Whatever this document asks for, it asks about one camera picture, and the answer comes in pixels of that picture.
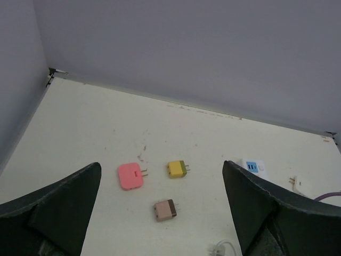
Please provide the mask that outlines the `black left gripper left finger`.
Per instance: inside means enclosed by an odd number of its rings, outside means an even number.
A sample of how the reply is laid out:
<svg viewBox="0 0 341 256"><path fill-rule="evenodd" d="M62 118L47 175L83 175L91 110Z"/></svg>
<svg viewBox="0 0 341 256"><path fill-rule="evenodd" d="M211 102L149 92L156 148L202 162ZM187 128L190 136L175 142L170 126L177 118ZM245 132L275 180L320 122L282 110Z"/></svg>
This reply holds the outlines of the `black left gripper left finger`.
<svg viewBox="0 0 341 256"><path fill-rule="evenodd" d="M101 165L1 204L1 255L80 255Z"/></svg>

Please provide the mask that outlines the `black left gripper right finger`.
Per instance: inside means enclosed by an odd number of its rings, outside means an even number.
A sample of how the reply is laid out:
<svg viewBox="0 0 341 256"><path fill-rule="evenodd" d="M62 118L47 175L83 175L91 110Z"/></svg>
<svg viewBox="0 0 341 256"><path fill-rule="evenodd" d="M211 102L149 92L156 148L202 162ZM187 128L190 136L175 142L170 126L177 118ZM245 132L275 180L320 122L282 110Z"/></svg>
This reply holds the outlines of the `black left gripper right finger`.
<svg viewBox="0 0 341 256"><path fill-rule="evenodd" d="M340 255L340 207L295 194L225 161L242 255Z"/></svg>

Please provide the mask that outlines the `white power strip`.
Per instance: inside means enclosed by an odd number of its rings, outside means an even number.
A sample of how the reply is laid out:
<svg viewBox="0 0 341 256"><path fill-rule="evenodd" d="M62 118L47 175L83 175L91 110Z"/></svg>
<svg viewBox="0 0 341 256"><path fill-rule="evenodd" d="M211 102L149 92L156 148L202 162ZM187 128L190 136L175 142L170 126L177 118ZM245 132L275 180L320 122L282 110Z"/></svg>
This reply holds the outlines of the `white power strip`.
<svg viewBox="0 0 341 256"><path fill-rule="evenodd" d="M265 163L263 160L242 158L237 163L254 175L269 181L269 176L267 174Z"/></svg>

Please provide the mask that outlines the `pink plug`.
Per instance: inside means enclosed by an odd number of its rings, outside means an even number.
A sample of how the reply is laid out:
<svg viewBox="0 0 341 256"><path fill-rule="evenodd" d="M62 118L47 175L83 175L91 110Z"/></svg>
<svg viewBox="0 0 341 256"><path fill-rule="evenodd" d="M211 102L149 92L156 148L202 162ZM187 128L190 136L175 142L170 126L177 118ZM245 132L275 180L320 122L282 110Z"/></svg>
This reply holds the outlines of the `pink plug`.
<svg viewBox="0 0 341 256"><path fill-rule="evenodd" d="M138 163L126 163L118 167L118 178L123 190L128 191L143 186L143 177L147 176L147 169L142 170Z"/></svg>

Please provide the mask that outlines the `white plug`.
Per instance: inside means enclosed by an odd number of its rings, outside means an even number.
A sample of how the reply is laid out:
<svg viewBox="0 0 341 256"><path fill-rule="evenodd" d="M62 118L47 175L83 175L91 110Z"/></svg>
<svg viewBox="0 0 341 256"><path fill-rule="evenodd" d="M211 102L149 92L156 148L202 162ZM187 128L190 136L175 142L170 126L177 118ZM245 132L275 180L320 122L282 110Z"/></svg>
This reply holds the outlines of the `white plug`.
<svg viewBox="0 0 341 256"><path fill-rule="evenodd" d="M312 184L310 181L302 177L301 175L295 175L289 177L289 183L292 186L292 191L304 197L311 198L312 196Z"/></svg>

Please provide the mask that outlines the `yellow plug block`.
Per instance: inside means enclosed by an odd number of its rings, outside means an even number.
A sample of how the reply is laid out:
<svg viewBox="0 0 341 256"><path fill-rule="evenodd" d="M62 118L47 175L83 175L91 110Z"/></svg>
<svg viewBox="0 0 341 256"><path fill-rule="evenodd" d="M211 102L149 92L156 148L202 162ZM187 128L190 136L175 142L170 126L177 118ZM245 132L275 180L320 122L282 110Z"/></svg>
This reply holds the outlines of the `yellow plug block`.
<svg viewBox="0 0 341 256"><path fill-rule="evenodd" d="M167 164L168 176L171 179L183 178L190 171L189 166L183 160L173 161Z"/></svg>

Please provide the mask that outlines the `brown plug block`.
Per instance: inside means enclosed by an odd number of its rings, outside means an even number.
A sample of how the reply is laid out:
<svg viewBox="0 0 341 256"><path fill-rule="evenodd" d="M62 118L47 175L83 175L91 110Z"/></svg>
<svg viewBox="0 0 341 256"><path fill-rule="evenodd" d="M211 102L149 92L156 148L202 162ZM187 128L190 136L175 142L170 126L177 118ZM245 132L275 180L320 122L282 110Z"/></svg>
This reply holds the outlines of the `brown plug block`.
<svg viewBox="0 0 341 256"><path fill-rule="evenodd" d="M175 218L180 208L172 199L167 199L154 203L153 210L156 220L163 222Z"/></svg>

